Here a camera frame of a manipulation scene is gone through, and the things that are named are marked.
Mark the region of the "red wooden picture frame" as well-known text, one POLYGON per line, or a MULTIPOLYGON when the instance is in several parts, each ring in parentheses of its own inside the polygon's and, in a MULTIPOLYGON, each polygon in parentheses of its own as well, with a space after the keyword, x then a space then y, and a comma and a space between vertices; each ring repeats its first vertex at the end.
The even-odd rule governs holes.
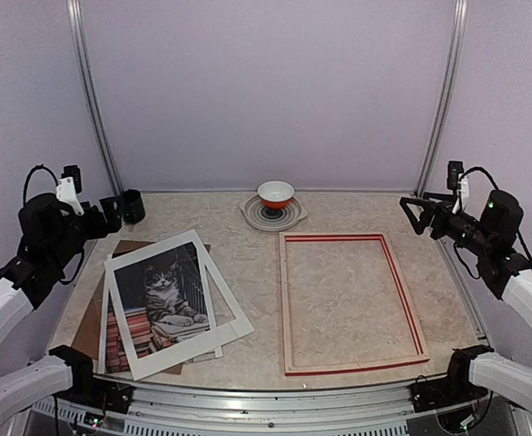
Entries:
POLYGON ((429 361, 418 314, 383 233, 281 233, 286 376, 429 361))

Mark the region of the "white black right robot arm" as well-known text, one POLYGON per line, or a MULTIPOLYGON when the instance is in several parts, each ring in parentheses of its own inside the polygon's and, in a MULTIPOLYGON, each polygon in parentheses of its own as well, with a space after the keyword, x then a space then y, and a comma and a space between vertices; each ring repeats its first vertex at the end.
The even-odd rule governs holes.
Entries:
MULTIPOLYGON (((479 218, 456 209, 447 195, 434 200, 402 198, 399 204, 416 234, 430 229, 432 239, 448 237, 474 254, 480 279, 532 330, 532 262, 514 248, 524 212, 513 195, 491 191, 479 218)), ((445 378, 419 381, 410 391, 416 411, 490 392, 532 414, 532 368, 485 345, 455 350, 445 378)))

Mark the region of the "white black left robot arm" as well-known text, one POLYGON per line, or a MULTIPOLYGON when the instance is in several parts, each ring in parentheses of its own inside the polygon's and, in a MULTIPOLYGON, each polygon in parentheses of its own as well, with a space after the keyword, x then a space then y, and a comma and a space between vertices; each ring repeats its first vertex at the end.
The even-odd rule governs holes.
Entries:
MULTIPOLYGON (((66 265, 84 256, 86 242, 120 230, 122 203, 108 197, 74 209, 55 194, 42 193, 25 202, 18 219, 23 235, 16 256, 0 268, 0 345, 64 283, 66 265)), ((91 358, 57 346, 39 361, 0 377, 0 426, 45 397, 72 395, 91 404, 102 396, 102 388, 91 358)))

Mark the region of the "dark green mug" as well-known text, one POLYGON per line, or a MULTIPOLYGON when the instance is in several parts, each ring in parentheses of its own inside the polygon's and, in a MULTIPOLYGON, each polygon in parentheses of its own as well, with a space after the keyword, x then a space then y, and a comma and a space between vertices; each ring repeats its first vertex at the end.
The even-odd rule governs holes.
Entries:
POLYGON ((128 189, 123 192, 122 199, 123 221, 130 225, 141 222, 146 216, 141 192, 135 189, 128 189))

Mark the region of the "orange white bowl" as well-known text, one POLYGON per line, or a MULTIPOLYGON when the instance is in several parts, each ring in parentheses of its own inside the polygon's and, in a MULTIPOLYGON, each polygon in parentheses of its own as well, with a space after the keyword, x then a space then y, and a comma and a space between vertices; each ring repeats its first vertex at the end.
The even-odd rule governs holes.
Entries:
POLYGON ((257 194, 261 203, 273 210, 280 210, 288 206, 294 197, 295 191, 292 185, 283 181, 268 181, 262 183, 257 194))

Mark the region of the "grey striped plate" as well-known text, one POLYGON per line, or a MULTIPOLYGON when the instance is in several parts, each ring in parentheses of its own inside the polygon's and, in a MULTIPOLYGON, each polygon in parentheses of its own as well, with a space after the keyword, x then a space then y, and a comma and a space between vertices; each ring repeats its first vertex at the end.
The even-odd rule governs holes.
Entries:
POLYGON ((282 209, 271 209, 264 205, 258 195, 239 204, 242 217, 246 223, 263 233, 285 232, 304 221, 308 212, 297 200, 282 209))

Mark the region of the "white mat board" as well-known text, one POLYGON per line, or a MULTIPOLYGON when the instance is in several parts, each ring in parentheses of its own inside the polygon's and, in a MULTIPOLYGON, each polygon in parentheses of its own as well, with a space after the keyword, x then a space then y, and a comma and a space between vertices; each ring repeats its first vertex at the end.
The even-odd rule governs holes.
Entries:
POLYGON ((254 331, 194 230, 112 257, 104 271, 136 381, 254 331))

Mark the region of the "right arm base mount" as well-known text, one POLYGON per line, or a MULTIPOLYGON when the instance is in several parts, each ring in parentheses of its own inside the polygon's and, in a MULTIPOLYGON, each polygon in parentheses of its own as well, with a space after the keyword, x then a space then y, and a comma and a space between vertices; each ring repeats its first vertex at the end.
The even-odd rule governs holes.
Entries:
POLYGON ((428 379, 420 375, 409 386, 409 392, 415 413, 447 407, 457 396, 457 390, 448 377, 428 379))

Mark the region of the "left aluminium post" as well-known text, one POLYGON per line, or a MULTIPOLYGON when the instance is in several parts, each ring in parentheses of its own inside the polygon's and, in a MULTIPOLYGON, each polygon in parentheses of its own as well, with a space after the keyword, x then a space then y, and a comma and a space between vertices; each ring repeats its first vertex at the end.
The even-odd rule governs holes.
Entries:
POLYGON ((103 167, 111 190, 115 195, 119 195, 123 192, 123 184, 113 158, 113 150, 109 144, 108 136, 105 131, 103 116, 95 89, 88 45, 84 31, 81 2, 79 0, 67 0, 66 9, 69 25, 71 27, 71 34, 76 62, 78 64, 80 73, 81 85, 84 90, 85 104, 91 126, 94 130, 97 148, 99 154, 101 155, 103 167))

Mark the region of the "aluminium post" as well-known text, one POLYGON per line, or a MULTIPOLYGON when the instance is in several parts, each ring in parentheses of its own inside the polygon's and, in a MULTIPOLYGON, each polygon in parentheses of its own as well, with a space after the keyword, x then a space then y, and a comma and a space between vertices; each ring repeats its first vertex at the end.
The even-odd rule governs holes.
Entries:
POLYGON ((84 31, 81 2, 79 0, 67 0, 66 9, 69 25, 71 27, 71 34, 76 62, 78 64, 80 73, 81 85, 84 90, 85 104, 91 126, 94 130, 97 148, 99 154, 101 155, 103 167, 111 190, 115 195, 119 195, 123 192, 123 184, 113 158, 113 150, 109 144, 108 136, 105 131, 103 116, 95 89, 88 45, 84 31))
POLYGON ((414 194, 418 197, 421 197, 427 191, 434 164, 437 159, 441 138, 444 133, 449 108, 453 98, 467 20, 468 0, 457 0, 455 2, 443 81, 440 87, 434 121, 430 129, 428 148, 414 190, 414 194))

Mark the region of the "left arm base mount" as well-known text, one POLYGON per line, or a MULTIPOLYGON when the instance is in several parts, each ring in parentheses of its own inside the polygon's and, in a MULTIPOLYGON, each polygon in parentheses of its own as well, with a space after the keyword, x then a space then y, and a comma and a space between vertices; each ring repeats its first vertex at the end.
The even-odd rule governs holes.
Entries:
POLYGON ((103 413, 127 414, 133 393, 134 387, 130 384, 97 379, 92 390, 92 405, 103 413))

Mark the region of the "right aluminium post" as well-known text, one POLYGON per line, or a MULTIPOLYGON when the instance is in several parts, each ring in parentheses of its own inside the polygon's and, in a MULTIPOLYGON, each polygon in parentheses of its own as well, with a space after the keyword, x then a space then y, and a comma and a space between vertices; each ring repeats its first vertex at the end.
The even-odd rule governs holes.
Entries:
POLYGON ((437 159, 441 138, 444 133, 449 108, 453 98, 467 20, 468 0, 457 0, 455 2, 443 81, 440 87, 434 121, 430 129, 428 148, 414 190, 414 194, 418 197, 421 197, 427 191, 434 164, 437 159))

